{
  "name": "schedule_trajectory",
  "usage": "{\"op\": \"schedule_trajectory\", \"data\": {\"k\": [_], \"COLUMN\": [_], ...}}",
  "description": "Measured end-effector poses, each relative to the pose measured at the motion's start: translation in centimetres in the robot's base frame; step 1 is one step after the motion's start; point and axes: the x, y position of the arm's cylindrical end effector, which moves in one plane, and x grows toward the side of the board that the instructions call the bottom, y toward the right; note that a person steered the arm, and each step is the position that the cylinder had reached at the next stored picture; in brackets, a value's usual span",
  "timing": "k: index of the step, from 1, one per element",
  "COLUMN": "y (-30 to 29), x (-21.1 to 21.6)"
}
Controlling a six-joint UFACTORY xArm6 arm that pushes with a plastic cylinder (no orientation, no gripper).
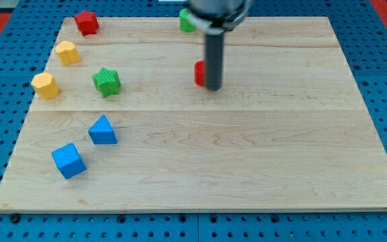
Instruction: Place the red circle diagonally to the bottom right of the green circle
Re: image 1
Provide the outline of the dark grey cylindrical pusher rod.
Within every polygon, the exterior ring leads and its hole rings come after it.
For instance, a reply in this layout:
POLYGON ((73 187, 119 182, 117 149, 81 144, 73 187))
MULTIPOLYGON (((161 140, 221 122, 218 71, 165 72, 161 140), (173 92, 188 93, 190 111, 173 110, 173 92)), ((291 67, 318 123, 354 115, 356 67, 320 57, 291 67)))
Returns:
POLYGON ((204 39, 204 82, 210 91, 222 87, 222 68, 224 56, 224 33, 206 34, 204 39))

